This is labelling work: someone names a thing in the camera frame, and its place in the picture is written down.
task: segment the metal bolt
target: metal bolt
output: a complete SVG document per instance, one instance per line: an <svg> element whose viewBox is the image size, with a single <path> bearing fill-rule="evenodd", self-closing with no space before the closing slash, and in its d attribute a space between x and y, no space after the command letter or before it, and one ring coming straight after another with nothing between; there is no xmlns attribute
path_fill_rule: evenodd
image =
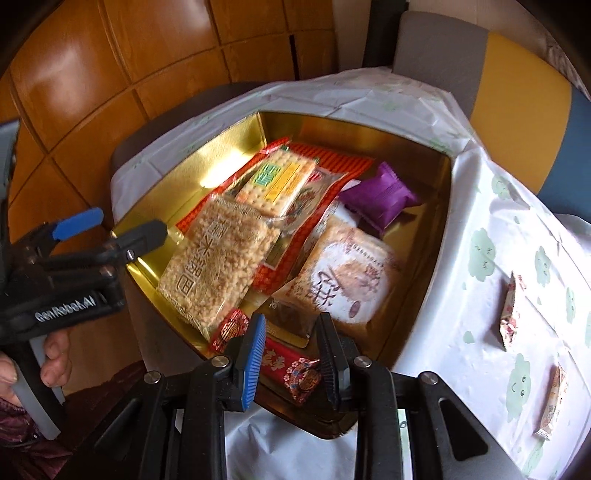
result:
<svg viewBox="0 0 591 480"><path fill-rule="evenodd" d="M214 367L223 368L230 363L230 359L225 355L218 355L212 358L212 365Z"/></svg>
<svg viewBox="0 0 591 480"><path fill-rule="evenodd" d="M439 377L433 372L423 372L420 377L422 382L427 385L436 385L439 382Z"/></svg>
<svg viewBox="0 0 591 480"><path fill-rule="evenodd" d="M144 382L154 385L162 378L162 374L157 370L152 370L144 375Z"/></svg>
<svg viewBox="0 0 591 480"><path fill-rule="evenodd" d="M104 267L101 267L99 272L103 277L109 277L109 278L113 278L115 276L115 274L117 273L117 271L115 270L115 267L111 267L110 265L105 265Z"/></svg>
<svg viewBox="0 0 591 480"><path fill-rule="evenodd" d="M353 363L360 368L367 368L371 365L371 358L365 355L356 356Z"/></svg>

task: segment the cracker package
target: cracker package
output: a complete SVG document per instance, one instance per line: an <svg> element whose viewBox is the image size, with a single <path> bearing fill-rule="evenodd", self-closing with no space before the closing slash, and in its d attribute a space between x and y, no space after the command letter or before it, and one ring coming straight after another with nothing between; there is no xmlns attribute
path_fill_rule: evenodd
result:
<svg viewBox="0 0 591 480"><path fill-rule="evenodd" d="M364 344L369 322L399 275L390 247L331 216L299 275L281 289L281 297L303 319L329 312L341 332Z"/></svg>
<svg viewBox="0 0 591 480"><path fill-rule="evenodd" d="M279 148L262 162L236 201L269 217L284 216L315 168L315 161Z"/></svg>

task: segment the red snack wrapper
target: red snack wrapper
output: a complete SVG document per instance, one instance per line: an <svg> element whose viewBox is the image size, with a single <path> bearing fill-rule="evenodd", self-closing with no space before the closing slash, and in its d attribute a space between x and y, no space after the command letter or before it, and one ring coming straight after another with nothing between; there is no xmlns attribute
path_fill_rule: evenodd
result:
<svg viewBox="0 0 591 480"><path fill-rule="evenodd" d="M521 275L511 274L511 282L509 283L509 291L505 299L503 313L501 314L501 339L506 351L512 348L515 341L515 335L519 328L519 321L521 320L521 307L525 298L525 283Z"/></svg>
<svg viewBox="0 0 591 480"><path fill-rule="evenodd" d="M319 359L310 360L267 337L261 373L284 385L298 405L302 405L320 383L319 368Z"/></svg>
<svg viewBox="0 0 591 480"><path fill-rule="evenodd" d="M246 333L249 318L240 309L233 309L220 323L212 336L209 348L217 353L223 353L228 342Z"/></svg>

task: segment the human hand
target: human hand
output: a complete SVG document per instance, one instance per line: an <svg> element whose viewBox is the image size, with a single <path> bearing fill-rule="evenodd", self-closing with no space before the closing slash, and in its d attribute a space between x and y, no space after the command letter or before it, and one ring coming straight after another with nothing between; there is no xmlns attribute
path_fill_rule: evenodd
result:
<svg viewBox="0 0 591 480"><path fill-rule="evenodd" d="M44 344L47 359L41 367L41 380L48 387L63 387L70 379L70 331L58 330L47 336ZM12 391L17 381L17 371L12 360L0 352L0 398L21 407L21 402Z"/></svg>

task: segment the plastic tablecloth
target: plastic tablecloth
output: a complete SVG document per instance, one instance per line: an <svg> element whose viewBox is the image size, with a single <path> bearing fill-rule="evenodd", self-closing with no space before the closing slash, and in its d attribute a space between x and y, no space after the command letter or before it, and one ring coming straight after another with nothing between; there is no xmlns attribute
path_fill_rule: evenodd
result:
<svg viewBox="0 0 591 480"><path fill-rule="evenodd" d="M116 172L119 220L193 151L256 111L298 112L391 132L452 159L439 259L394 371L437 372L535 480L557 478L591 427L591 226L564 225L488 156L451 94L387 69L360 69L253 90L174 128ZM512 272L527 300L506 352L499 315ZM549 442L534 435L560 364L569 387ZM353 478L353 429L320 440L253 406L226 414L231 479Z"/></svg>

